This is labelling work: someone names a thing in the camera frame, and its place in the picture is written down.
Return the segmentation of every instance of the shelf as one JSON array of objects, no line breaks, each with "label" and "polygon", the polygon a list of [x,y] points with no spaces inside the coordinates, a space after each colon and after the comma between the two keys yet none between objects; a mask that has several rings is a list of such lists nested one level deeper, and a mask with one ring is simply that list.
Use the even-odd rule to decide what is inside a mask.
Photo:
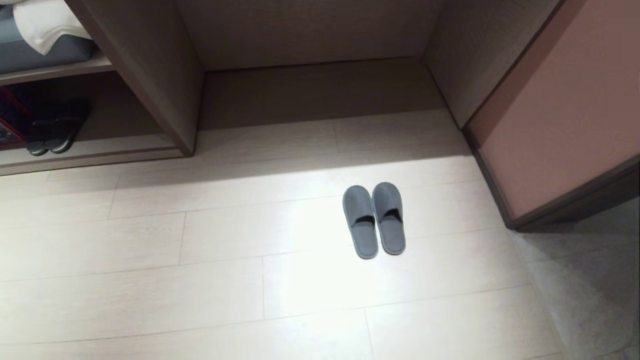
[{"label": "shelf", "polygon": [[35,99],[91,99],[92,112],[63,154],[32,156],[25,144],[0,147],[0,176],[100,163],[180,156],[173,142],[116,72],[47,79],[28,85]]},{"label": "shelf", "polygon": [[114,70],[109,59],[96,49],[87,61],[0,74],[0,86]]}]

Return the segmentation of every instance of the open closet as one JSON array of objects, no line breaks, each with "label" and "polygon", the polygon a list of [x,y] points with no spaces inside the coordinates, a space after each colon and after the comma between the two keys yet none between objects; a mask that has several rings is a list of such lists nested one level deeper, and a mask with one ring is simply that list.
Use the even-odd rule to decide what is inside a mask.
[{"label": "open closet", "polygon": [[[0,145],[0,175],[190,156],[198,121],[205,127],[243,126],[242,114],[234,109],[264,113],[273,101],[286,108],[287,97],[291,108],[315,107],[302,112],[315,115],[298,120],[367,115],[373,108],[384,108],[394,96],[392,87],[370,81],[382,89],[379,98],[362,98],[353,111],[332,109],[332,99],[357,100],[358,86],[369,86],[367,78],[358,74],[376,73],[376,66],[406,68],[387,69],[389,76],[406,78],[393,86],[415,86],[423,93],[439,89],[462,126],[558,1],[66,0],[66,4],[96,44],[90,58],[5,72],[0,74],[0,86],[23,86],[40,101],[84,97],[92,104],[91,113],[63,154],[36,157],[25,151],[24,142]],[[404,60],[386,65],[362,61],[395,58]],[[321,63],[337,64],[322,70],[289,68]],[[423,68],[416,72],[419,76],[407,70],[414,66]],[[284,72],[271,69],[253,76],[247,70],[274,67]],[[437,87],[429,76],[422,79],[429,70]],[[309,102],[300,101],[295,84],[315,79],[322,89],[310,93]],[[284,119],[287,114],[274,116]]]}]

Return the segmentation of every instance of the folded towel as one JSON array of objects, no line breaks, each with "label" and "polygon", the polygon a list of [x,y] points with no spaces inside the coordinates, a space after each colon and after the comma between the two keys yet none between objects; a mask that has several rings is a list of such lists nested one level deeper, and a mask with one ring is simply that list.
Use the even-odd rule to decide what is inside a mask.
[{"label": "folded towel", "polygon": [[91,39],[64,0],[26,0],[13,6],[13,17],[24,41],[43,55],[63,35]]}]

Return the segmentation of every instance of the white towel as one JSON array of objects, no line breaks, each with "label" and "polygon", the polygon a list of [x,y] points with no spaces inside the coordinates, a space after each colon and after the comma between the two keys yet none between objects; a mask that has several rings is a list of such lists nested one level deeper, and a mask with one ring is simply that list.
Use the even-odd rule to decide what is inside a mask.
[{"label": "white towel", "polygon": [[43,55],[62,35],[91,39],[65,0],[26,0],[13,6],[13,17],[24,41]]}]

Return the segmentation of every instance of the baseboard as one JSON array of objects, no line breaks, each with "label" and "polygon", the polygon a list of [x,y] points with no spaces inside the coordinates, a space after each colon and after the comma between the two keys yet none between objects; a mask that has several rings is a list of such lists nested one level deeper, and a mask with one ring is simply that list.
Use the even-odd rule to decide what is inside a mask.
[{"label": "baseboard", "polygon": [[547,224],[579,221],[640,195],[640,155],[635,155],[576,189],[514,218],[476,138],[468,127],[462,132],[508,229],[529,232]]}]

